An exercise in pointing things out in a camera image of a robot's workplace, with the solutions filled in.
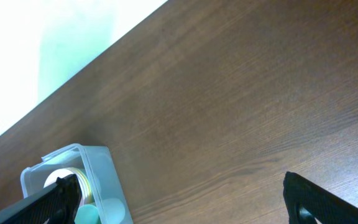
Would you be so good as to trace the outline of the pink plastic bowl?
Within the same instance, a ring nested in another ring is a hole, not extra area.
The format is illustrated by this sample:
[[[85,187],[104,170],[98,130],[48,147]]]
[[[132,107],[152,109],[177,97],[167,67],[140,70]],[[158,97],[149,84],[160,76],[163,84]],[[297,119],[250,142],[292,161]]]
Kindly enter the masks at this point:
[[[64,178],[68,175],[72,175],[74,174],[71,170],[70,167],[64,168],[64,169],[57,169],[55,171],[53,171],[46,179],[45,183],[44,183],[44,188],[46,188],[47,186],[53,184],[56,182],[57,178]]]

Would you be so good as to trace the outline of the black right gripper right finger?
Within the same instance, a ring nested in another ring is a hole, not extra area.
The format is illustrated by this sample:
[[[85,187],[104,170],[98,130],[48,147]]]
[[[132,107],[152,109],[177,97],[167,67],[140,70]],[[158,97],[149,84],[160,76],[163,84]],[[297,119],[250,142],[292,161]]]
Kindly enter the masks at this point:
[[[358,224],[357,207],[294,172],[285,174],[283,198],[290,224]]]

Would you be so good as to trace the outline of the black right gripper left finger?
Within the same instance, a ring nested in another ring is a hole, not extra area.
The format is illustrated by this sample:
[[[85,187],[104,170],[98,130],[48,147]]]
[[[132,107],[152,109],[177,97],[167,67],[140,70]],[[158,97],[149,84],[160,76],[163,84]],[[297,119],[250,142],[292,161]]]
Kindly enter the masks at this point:
[[[74,224],[81,202],[78,178],[70,174],[0,211],[0,224]]]

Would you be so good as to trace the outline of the green plastic cup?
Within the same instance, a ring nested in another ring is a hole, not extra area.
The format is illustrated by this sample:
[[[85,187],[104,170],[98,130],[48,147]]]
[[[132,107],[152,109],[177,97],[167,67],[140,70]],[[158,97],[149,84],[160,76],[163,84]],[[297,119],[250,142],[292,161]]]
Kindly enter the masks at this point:
[[[101,224],[97,207],[92,204],[81,206],[76,213],[75,224]]]

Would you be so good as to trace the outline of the yellow plastic bowl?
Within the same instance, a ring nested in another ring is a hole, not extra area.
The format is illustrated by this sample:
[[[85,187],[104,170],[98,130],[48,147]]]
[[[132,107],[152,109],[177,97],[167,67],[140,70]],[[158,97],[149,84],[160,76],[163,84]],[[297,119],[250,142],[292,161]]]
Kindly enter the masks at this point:
[[[71,167],[70,170],[77,176],[80,185],[82,193],[80,206],[93,203],[93,193],[85,170],[77,169],[75,167]]]

